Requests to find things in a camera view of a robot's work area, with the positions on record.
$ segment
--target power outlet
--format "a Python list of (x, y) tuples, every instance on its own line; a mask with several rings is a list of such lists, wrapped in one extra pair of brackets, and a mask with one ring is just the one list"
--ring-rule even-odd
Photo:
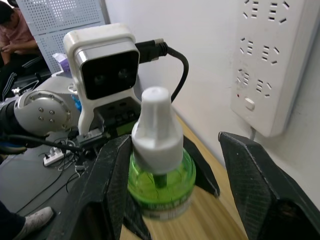
[(286, 127), (319, 13), (320, 1), (240, 3), (231, 109), (265, 137)]

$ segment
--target small power strip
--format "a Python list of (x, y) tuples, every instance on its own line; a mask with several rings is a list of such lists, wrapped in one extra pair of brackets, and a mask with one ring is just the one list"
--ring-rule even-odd
[(61, 149), (54, 147), (52, 151), (50, 151), (50, 155), (48, 155), (49, 157), (43, 158), (43, 163), (47, 167), (47, 166), (50, 166), (51, 164), (56, 163), (57, 161), (63, 159), (65, 156), (68, 156), (70, 154), (71, 154), (70, 150), (67, 150), (64, 154), (61, 151)]

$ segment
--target green liquid bottle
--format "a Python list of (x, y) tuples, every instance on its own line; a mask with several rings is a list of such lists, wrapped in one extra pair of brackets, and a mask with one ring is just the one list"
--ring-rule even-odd
[(191, 203), (196, 168), (183, 148), (182, 126), (167, 89), (151, 87), (142, 93), (140, 118), (131, 136), (129, 192), (149, 218), (179, 216)]
[(186, 150), (181, 164), (162, 175), (144, 171), (131, 155), (128, 190), (146, 217), (168, 220), (181, 215), (191, 203), (195, 180), (196, 167)]

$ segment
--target shoe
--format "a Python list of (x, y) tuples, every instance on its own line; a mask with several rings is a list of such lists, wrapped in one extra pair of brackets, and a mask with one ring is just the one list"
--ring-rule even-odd
[(54, 211), (48, 206), (32, 215), (26, 216), (22, 230), (13, 240), (22, 240), (30, 233), (41, 229), (54, 218), (54, 215)]

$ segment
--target pegboard panel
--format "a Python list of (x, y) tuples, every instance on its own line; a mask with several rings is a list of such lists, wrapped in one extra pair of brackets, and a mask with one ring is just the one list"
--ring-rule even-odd
[(100, 22), (99, 0), (17, 0), (33, 36)]
[(34, 36), (39, 46), (39, 49), (44, 57), (44, 60), (50, 69), (50, 72), (54, 74), (60, 71), (60, 67), (57, 61), (52, 57), (52, 55), (55, 53), (65, 53), (63, 41), (64, 41), (65, 35), (68, 32), (76, 29), (90, 28), (90, 27), (96, 27), (101, 25), (102, 24), (98, 22), (98, 23), (94, 23), (86, 26), (74, 27), (72, 29), (61, 30), (57, 32)]

